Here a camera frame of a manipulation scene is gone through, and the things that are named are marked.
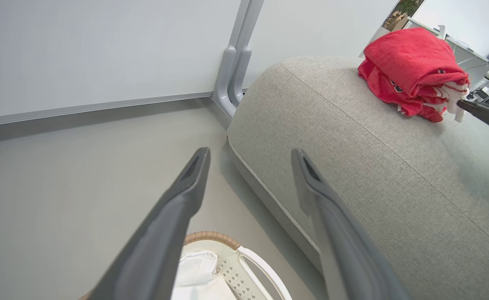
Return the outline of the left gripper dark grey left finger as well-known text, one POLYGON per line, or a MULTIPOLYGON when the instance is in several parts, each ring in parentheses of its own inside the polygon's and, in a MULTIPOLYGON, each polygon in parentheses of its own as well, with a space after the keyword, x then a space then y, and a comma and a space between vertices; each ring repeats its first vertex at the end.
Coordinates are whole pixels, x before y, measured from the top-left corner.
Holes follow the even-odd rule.
POLYGON ((199 211, 210 149, 196 150, 95 286, 89 300, 170 300, 191 218, 199 211))

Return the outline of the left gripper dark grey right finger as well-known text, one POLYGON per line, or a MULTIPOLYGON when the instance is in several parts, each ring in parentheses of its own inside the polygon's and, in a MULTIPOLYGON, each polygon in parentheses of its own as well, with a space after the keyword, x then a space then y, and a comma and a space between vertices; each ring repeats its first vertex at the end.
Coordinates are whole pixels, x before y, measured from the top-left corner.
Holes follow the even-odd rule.
POLYGON ((327 293, 342 280, 348 300, 411 300, 393 268, 311 158, 292 149, 291 162, 300 208, 310 216, 319 247, 327 293))

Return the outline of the red and white jersey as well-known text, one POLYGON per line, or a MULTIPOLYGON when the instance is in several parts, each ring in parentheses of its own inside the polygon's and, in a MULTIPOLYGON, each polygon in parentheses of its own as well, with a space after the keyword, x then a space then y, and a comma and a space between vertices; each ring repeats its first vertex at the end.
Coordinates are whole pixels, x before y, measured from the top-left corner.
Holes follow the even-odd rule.
POLYGON ((406 117, 442 122, 449 112, 463 121, 457 103, 469 93, 469 75, 446 41, 424 28, 402 29, 374 40, 363 54, 357 70, 378 99, 406 117))

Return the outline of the white cloth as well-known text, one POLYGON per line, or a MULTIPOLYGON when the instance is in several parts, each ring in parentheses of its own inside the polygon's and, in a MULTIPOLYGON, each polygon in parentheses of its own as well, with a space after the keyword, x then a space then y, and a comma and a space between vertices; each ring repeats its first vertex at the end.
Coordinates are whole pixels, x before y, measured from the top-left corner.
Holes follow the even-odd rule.
POLYGON ((237 300, 217 271, 218 256, 197 251, 180 258, 171 300, 237 300))

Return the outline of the grey fabric sofa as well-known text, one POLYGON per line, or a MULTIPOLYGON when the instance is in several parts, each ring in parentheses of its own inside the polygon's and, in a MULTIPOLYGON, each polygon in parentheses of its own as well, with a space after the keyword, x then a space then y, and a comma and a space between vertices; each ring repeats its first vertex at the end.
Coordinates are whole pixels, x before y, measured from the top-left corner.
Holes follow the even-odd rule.
POLYGON ((229 125, 234 163, 320 268, 300 209, 300 148, 417 300, 489 300, 489 127, 470 114, 405 117, 358 76, 358 57, 291 57, 246 91, 229 125))

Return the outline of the white wicker-rim laundry basket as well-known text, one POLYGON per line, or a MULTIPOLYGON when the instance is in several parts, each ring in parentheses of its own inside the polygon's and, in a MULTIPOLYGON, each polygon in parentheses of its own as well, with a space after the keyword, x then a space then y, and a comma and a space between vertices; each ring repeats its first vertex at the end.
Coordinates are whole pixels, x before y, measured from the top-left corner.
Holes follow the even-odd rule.
MULTIPOLYGON (((275 270, 228 235, 213 231, 186 235, 180 258, 197 251, 211 251, 218 256, 217 271, 237 300, 293 300, 275 270)), ((90 293, 80 300, 89 300, 90 293)))

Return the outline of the brown cardboard boxes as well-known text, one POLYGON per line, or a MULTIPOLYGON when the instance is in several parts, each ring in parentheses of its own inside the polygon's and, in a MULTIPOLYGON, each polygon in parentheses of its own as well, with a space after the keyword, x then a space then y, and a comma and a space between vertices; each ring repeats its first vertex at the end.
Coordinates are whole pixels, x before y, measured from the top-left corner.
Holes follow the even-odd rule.
POLYGON ((406 12, 395 11, 385 20, 382 27, 389 32, 400 30, 406 25, 408 16, 406 12))

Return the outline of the grey partition leg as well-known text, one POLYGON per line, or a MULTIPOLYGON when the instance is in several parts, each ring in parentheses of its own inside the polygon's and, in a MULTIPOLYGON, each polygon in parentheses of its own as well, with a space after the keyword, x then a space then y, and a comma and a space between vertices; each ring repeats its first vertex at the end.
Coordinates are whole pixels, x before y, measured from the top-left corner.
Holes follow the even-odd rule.
POLYGON ((236 57, 236 49, 234 46, 228 46, 223 52, 222 61, 215 81, 215 87, 212 95, 212 100, 219 106, 224 114, 233 119, 236 112, 236 106, 229 98, 229 84, 232 76, 232 64, 236 57))
POLYGON ((229 97, 230 101, 238 106, 241 103, 244 91, 243 91, 243 81, 246 75, 246 71, 249 65, 250 58, 252 56, 252 49, 249 46, 245 46, 240 56, 237 59, 237 64, 234 68, 234 72, 230 81, 229 86, 229 97))

